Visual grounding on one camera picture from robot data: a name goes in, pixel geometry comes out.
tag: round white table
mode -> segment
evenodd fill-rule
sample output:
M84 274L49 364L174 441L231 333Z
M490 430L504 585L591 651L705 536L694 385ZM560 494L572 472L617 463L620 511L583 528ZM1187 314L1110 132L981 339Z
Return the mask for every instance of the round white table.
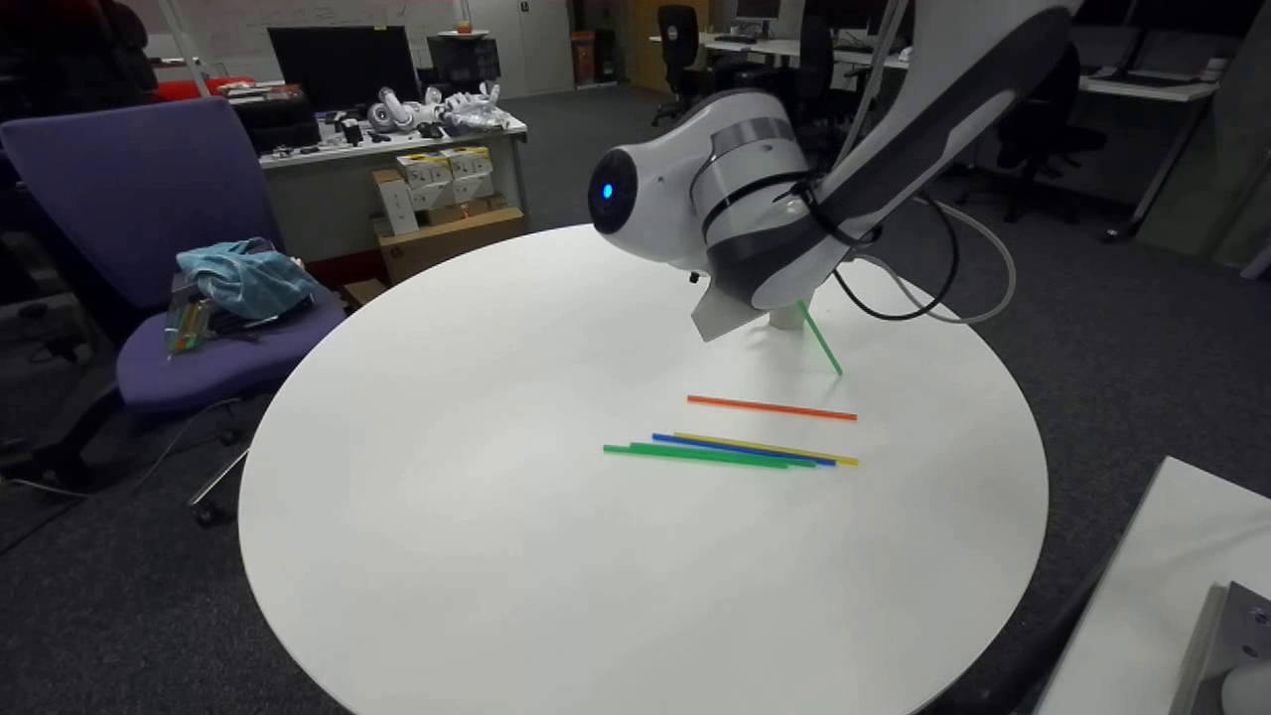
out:
M874 266L846 279L884 308ZM813 298L699 343L705 286L545 229L444 263L335 331L241 472L241 559L347 706L439 715L915 709L1019 609L1044 447L964 327ZM809 420L688 393L853 409ZM657 430L853 454L837 467L599 454Z

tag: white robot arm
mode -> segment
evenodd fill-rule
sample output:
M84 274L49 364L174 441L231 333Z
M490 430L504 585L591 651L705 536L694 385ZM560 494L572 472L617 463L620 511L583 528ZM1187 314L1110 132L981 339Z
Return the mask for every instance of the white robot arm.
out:
M775 95L727 90L677 132L599 159L596 229L650 263L713 274L705 314L809 298L853 243L1028 95L1081 0L918 0L910 75L886 119L825 173Z

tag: black cable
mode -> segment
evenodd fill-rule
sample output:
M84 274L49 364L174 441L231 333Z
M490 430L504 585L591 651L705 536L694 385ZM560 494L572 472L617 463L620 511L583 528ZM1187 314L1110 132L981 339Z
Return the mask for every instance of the black cable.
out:
M958 225L951 224L951 216L940 209L938 198L931 198L925 190L921 190L918 198L940 217L940 225L947 225L947 234L951 234L947 286L940 286L925 306L918 306L918 308L910 308L910 314L877 314L877 308L865 306L865 300L841 280L841 274L833 270L833 280L841 286L841 295L846 295L862 314L872 314L872 318L877 318L877 323L918 323L921 314L938 308L938 306L951 298L951 288L954 288L954 280L958 280L958 270L960 270Z

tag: purple chair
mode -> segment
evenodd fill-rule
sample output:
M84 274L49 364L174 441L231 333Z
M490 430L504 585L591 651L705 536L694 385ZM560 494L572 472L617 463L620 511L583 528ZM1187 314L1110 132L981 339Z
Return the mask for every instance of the purple chair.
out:
M284 327L199 355L167 355L174 254L247 234L278 243L257 159L231 102L22 119L0 126L0 144L84 280L97 280L93 300L114 300L114 323L130 314L128 339L121 333L114 388L69 434L63 454L81 454L113 406L180 417L278 385L347 318L331 288L313 288L313 308Z

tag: blue cloth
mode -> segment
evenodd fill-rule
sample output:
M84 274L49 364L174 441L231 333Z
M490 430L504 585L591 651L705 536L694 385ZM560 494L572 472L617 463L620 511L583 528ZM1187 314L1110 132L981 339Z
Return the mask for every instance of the blue cloth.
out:
M267 237L196 245L174 254L174 266L215 308L247 327L269 327L310 300L310 274Z

